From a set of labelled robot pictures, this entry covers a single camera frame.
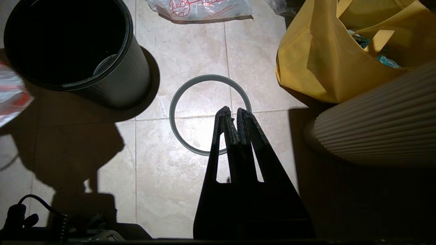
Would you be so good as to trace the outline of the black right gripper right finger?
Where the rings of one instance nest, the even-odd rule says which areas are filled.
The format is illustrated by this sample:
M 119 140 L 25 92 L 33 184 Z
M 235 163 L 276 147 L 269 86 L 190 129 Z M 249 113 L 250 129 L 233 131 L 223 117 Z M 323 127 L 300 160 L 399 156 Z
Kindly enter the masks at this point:
M 241 185 L 243 227 L 262 239 L 314 239 L 315 231 L 288 174 L 255 116 L 242 108 L 237 113 L 242 150 Z

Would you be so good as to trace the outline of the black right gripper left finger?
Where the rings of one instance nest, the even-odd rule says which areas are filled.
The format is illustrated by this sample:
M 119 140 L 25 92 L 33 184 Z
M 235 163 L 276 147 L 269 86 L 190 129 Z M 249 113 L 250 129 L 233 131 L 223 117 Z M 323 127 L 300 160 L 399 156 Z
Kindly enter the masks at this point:
M 206 173 L 193 225 L 195 239 L 252 239 L 249 187 L 252 184 L 252 151 L 243 139 L 242 108 L 235 127 L 229 107 L 215 115 Z M 220 136 L 224 135 L 230 183 L 217 181 Z

